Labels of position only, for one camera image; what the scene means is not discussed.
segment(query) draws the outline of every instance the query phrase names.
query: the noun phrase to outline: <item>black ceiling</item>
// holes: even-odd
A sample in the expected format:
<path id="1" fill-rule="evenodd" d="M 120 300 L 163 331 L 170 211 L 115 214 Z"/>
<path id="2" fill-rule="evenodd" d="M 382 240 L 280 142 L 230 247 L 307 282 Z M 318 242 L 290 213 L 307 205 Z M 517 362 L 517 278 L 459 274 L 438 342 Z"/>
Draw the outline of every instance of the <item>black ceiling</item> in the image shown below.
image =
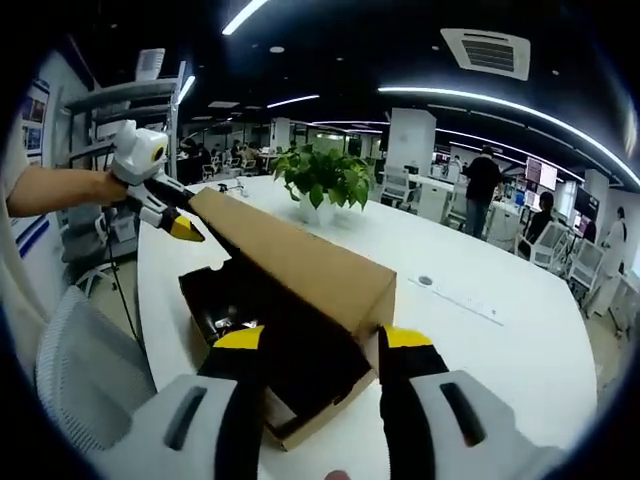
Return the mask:
<path id="1" fill-rule="evenodd" d="M 428 108 L 440 128 L 513 145 L 579 174 L 586 168 L 600 169 L 578 149 L 622 180 L 625 188 L 640 191 L 600 150 L 540 118 L 477 100 L 377 92 L 380 86 L 437 87 L 526 105 L 587 133 L 640 173 L 639 149 L 628 153 L 625 148 L 630 132 L 637 133 L 631 98 L 638 91 L 640 73 L 634 68 L 635 58 L 627 58 L 621 48 L 627 20 L 610 4 L 269 0 L 233 35 L 222 35 L 224 26 L 248 2 L 84 2 L 86 21 L 72 33 L 102 86 L 132 80 L 142 48 L 167 49 L 163 75 L 175 74 L 179 61 L 186 60 L 188 73 L 197 80 L 180 107 L 182 121 L 196 116 L 213 116 L 215 121 L 227 118 L 231 111 L 242 113 L 239 118 L 246 121 L 273 116 L 305 121 L 385 120 L 393 107 Z M 472 28 L 528 39 L 528 81 L 461 69 L 441 28 Z M 272 46 L 285 51 L 270 53 Z M 310 94 L 321 97 L 270 110 L 244 108 Z M 214 100 L 240 105 L 231 111 L 208 108 Z M 517 152 L 505 153 L 522 159 Z"/>

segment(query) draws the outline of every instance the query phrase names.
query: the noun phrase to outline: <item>person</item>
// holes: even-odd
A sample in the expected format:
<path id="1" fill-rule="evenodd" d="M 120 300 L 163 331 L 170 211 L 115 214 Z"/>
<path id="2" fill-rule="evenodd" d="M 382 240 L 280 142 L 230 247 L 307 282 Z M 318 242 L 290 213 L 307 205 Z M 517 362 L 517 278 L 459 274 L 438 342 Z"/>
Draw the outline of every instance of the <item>person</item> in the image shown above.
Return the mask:
<path id="1" fill-rule="evenodd" d="M 0 277 L 2 304 L 20 365 L 33 379 L 40 336 L 48 322 L 20 258 L 10 218 L 33 217 L 83 203 L 111 205 L 126 187 L 110 172 L 47 169 L 29 165 L 18 121 L 6 140 L 0 169 Z"/>
<path id="2" fill-rule="evenodd" d="M 586 302 L 587 317 L 590 317 L 595 311 L 595 303 L 599 292 L 611 290 L 607 285 L 615 280 L 616 275 L 620 272 L 620 265 L 624 258 L 624 248 L 628 233 L 624 208 L 618 207 L 616 213 L 617 219 L 611 225 L 607 237 L 600 243 L 600 246 L 604 249 L 604 257 L 598 270 L 591 296 Z"/>
<path id="3" fill-rule="evenodd" d="M 216 155 L 218 155 L 221 152 L 221 148 L 220 148 L 220 144 L 216 143 L 215 147 L 213 147 L 211 149 L 211 158 L 216 158 Z"/>
<path id="4" fill-rule="evenodd" d="M 551 221 L 553 203 L 554 198 L 551 193 L 543 192 L 542 195 L 540 195 L 540 208 L 542 211 L 533 216 L 531 223 L 529 224 L 529 228 L 527 229 L 527 233 L 525 234 L 525 239 L 530 244 L 533 245 L 536 240 L 538 240 L 538 237 L 540 237 L 544 231 L 544 227 L 546 227 L 547 223 Z M 527 258 L 531 256 L 531 247 L 525 242 L 520 242 L 518 244 L 518 250 Z"/>
<path id="5" fill-rule="evenodd" d="M 502 197 L 502 175 L 493 161 L 493 150 L 484 147 L 482 154 L 475 158 L 462 174 L 469 179 L 467 186 L 467 220 L 465 233 L 475 238 L 482 236 L 484 223 L 493 199 L 493 191 L 498 187 L 498 198 Z"/>
<path id="6" fill-rule="evenodd" d="M 244 158 L 247 163 L 251 161 L 255 161 L 256 162 L 255 168 L 258 171 L 262 170 L 262 156 L 260 155 L 260 152 L 258 151 L 258 146 L 255 144 L 255 142 L 249 142 L 249 147 L 244 153 Z"/>
<path id="7" fill-rule="evenodd" d="M 596 222 L 589 221 L 584 229 L 584 235 L 582 236 L 582 238 L 584 238 L 587 242 L 595 244 L 597 235 L 598 232 L 596 229 Z"/>
<path id="8" fill-rule="evenodd" d="M 233 141 L 233 147 L 231 147 L 231 158 L 239 158 L 242 160 L 242 149 L 240 147 L 240 140 Z"/>

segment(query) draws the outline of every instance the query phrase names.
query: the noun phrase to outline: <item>air conditioning vent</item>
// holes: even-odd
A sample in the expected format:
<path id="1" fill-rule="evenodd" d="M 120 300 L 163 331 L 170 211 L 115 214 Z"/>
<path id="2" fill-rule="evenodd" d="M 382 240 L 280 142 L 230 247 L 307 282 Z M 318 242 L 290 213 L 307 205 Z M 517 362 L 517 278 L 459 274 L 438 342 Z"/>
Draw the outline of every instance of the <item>air conditioning vent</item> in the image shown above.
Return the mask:
<path id="1" fill-rule="evenodd" d="M 529 78 L 529 40 L 462 28 L 443 28 L 440 33 L 461 68 L 524 81 Z"/>

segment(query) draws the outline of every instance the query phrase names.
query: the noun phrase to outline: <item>white table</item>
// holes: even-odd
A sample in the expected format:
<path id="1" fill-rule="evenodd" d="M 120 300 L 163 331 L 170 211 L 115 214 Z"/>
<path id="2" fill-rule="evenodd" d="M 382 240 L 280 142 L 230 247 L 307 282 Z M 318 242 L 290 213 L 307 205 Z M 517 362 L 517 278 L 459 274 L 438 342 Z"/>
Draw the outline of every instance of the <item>white table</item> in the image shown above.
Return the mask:
<path id="1" fill-rule="evenodd" d="M 282 185 L 270 177 L 243 183 L 249 197 L 234 196 L 302 225 L 299 207 Z M 205 242 L 179 241 L 146 224 L 140 231 L 139 307 L 158 389 L 196 371 L 178 276 L 219 268 L 228 258 L 191 218 Z M 364 212 L 342 209 L 332 225 L 307 229 L 398 272 L 396 325 L 424 332 L 450 369 L 466 370 L 502 398 L 534 443 L 574 445 L 596 409 L 596 378 L 582 317 L 564 282 L 484 242 L 379 203 L 369 202 Z M 438 294 L 414 283 L 423 274 Z M 263 445 L 260 478 L 322 479 L 334 469 L 353 480 L 389 478 L 379 400 L 375 383 L 294 451 Z"/>

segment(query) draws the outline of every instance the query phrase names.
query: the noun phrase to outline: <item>computer monitor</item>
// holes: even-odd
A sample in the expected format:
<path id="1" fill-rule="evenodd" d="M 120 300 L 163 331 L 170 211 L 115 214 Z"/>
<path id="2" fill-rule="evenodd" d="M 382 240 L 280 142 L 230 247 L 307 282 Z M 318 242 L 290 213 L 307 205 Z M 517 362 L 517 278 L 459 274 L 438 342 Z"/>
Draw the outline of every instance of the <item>computer monitor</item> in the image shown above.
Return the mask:
<path id="1" fill-rule="evenodd" d="M 547 165 L 535 158 L 527 158 L 527 168 L 525 170 L 525 178 L 538 185 L 542 185 L 549 190 L 556 189 L 556 181 L 558 178 L 558 169 Z"/>
<path id="2" fill-rule="evenodd" d="M 524 205 L 524 193 L 523 192 L 516 192 L 516 205 L 519 206 L 519 207 Z"/>
<path id="3" fill-rule="evenodd" d="M 536 192 L 532 192 L 531 190 L 527 190 L 524 194 L 524 203 L 527 207 L 532 210 L 541 210 L 540 208 L 540 195 Z"/>

